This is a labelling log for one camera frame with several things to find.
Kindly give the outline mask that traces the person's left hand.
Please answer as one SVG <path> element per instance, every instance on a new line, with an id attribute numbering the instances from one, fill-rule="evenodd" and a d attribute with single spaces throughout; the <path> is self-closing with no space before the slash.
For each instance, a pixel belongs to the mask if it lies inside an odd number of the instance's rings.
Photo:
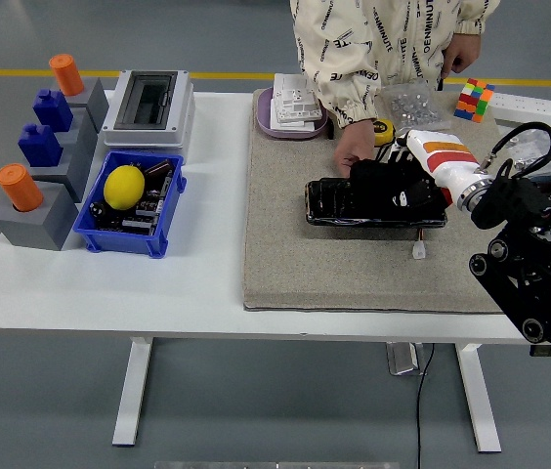
<path id="1" fill-rule="evenodd" d="M 482 38 L 476 34 L 454 33 L 444 50 L 444 62 L 441 79 L 451 73 L 461 73 L 480 56 Z"/>

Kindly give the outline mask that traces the person's right hand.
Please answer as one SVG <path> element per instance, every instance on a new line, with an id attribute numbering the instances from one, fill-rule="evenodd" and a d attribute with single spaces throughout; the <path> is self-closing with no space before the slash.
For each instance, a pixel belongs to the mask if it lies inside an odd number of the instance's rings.
<path id="1" fill-rule="evenodd" d="M 373 119 L 365 119 L 349 124 L 343 129 L 333 153 L 333 161 L 341 177 L 348 178 L 356 162 L 374 158 L 373 123 Z"/>

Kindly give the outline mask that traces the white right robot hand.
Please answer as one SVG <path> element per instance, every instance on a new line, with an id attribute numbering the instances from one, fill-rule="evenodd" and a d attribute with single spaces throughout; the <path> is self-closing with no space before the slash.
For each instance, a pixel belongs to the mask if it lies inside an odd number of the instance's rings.
<path id="1" fill-rule="evenodd" d="M 410 130 L 396 138 L 390 151 L 408 150 L 435 184 L 447 189 L 450 200 L 463 212 L 472 212 L 490 186 L 490 176 L 480 172 L 480 163 L 455 135 Z"/>

